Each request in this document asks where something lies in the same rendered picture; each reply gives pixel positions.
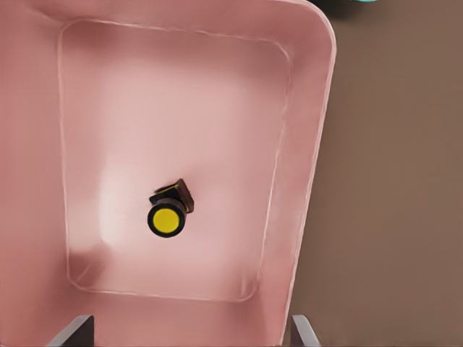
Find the pink plastic box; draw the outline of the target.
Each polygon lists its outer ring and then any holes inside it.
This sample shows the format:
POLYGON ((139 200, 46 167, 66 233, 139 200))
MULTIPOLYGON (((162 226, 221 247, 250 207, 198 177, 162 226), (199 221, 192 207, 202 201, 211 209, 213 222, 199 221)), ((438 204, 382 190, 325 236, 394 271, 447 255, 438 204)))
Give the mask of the pink plastic box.
POLYGON ((335 56, 305 0, 0 0, 0 347, 280 344, 335 56))

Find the yellow and black button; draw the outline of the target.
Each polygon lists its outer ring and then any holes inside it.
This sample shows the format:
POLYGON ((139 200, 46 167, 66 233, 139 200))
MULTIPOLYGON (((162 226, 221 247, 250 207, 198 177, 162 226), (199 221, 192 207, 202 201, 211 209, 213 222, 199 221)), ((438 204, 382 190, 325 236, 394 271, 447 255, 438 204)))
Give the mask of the yellow and black button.
POLYGON ((151 209, 148 212, 149 229, 161 238, 172 238, 179 235, 192 213, 195 203, 183 179, 157 189, 149 197, 151 209))

